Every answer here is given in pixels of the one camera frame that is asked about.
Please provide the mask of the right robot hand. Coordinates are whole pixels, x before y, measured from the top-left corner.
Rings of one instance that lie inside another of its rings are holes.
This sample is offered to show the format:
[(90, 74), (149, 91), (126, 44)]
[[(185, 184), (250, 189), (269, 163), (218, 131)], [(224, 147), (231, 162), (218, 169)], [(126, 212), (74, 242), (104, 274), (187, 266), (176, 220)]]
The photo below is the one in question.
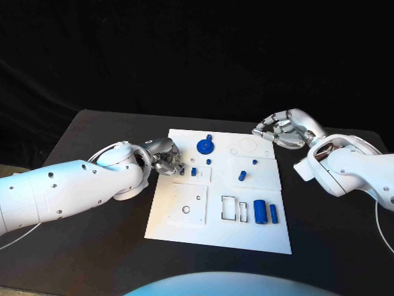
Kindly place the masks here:
[(319, 122), (301, 109), (290, 109), (269, 115), (251, 133), (290, 150), (305, 146), (314, 147), (328, 136)]

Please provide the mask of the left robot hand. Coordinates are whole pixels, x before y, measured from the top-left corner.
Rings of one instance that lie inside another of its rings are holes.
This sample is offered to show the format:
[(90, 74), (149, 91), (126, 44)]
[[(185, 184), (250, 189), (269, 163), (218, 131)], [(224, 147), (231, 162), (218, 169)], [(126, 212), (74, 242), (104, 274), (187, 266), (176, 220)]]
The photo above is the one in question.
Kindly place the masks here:
[(152, 168), (161, 175), (171, 176), (185, 168), (178, 146), (171, 138), (159, 138), (146, 141), (142, 148), (152, 159)]

